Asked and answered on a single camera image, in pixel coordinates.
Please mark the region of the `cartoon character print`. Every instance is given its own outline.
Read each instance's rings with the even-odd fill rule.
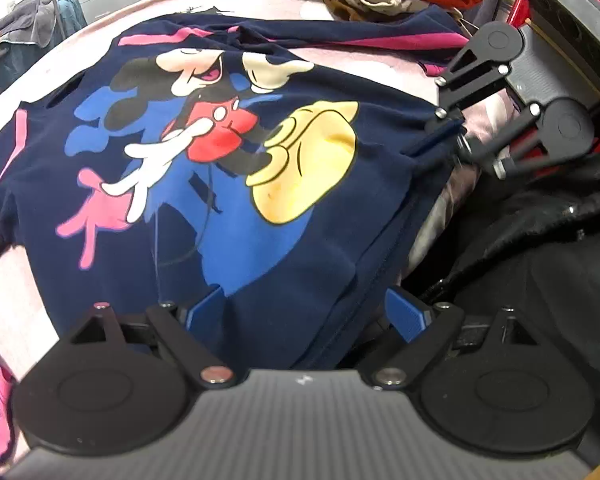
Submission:
[[[273,268],[354,156],[357,103],[298,108],[272,132],[249,109],[278,99],[293,74],[312,67],[244,53],[244,72],[236,75],[221,51],[184,48],[126,63],[76,109],[91,123],[74,128],[65,143],[68,156],[99,153],[109,138],[141,132],[124,147],[131,161],[119,180],[103,182],[90,168],[78,174],[78,185],[92,191],[56,232],[84,233],[80,268],[92,266],[98,232],[147,222],[163,204],[192,226],[205,281],[227,295]],[[235,83],[240,78],[248,81],[244,88]]]

